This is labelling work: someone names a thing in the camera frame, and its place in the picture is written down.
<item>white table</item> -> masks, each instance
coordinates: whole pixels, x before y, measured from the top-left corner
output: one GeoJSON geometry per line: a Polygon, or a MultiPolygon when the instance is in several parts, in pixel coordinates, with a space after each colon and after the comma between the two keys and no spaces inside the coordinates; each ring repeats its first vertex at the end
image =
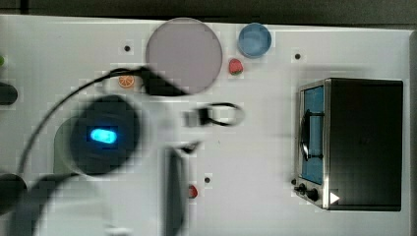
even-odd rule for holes
{"type": "MultiPolygon", "coordinates": [[[[20,92],[13,106],[0,111],[0,166],[16,170],[33,127],[70,90],[104,71],[143,65],[147,41],[160,24],[0,16],[0,54],[8,60],[0,80],[20,92]],[[126,44],[133,50],[124,52],[126,44]]],[[[223,68],[212,88],[190,99],[240,104],[246,119],[233,129],[213,127],[201,149],[187,157],[190,180],[200,195],[190,201],[184,235],[409,235],[411,31],[268,26],[272,47],[261,59],[251,60],[236,48],[243,25],[208,25],[222,44],[223,68]],[[296,53],[300,60],[294,59],[296,53]],[[233,57],[245,67],[237,79],[227,72],[233,57]],[[329,77],[404,81],[401,212],[322,211],[292,193],[295,91],[329,77]],[[211,176],[207,185],[205,176],[211,176]]],[[[57,114],[40,136],[27,181],[52,172],[53,137],[63,118],[57,114]]]]}

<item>black oven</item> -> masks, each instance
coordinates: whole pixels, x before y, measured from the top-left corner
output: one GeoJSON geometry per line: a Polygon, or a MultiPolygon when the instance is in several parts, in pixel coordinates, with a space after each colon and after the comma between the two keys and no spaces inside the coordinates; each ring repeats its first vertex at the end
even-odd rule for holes
{"type": "Polygon", "coordinates": [[[330,210],[401,210],[402,81],[299,89],[297,195],[330,210]]]}

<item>blue cup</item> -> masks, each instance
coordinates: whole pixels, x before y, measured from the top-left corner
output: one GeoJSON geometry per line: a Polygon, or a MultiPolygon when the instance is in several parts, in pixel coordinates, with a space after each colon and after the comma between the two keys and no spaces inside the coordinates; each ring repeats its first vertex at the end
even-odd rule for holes
{"type": "Polygon", "coordinates": [[[245,26],[239,33],[239,51],[248,58],[259,58],[270,48],[271,37],[269,30],[259,23],[245,26]]]}

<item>circular plate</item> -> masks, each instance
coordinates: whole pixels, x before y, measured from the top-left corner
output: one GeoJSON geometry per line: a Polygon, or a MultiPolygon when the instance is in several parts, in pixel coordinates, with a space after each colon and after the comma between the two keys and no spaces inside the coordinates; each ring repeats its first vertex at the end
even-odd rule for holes
{"type": "Polygon", "coordinates": [[[147,46],[148,65],[186,93],[209,88],[222,64],[221,45],[204,23],[177,18],[160,26],[147,46]]]}

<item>blue light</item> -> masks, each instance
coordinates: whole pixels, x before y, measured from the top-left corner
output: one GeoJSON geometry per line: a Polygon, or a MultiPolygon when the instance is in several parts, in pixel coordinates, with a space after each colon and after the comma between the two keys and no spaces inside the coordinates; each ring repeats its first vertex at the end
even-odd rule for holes
{"type": "Polygon", "coordinates": [[[105,144],[114,144],[117,140],[117,135],[113,131],[102,130],[102,129],[94,129],[91,131],[89,136],[97,142],[105,143],[105,144]]]}

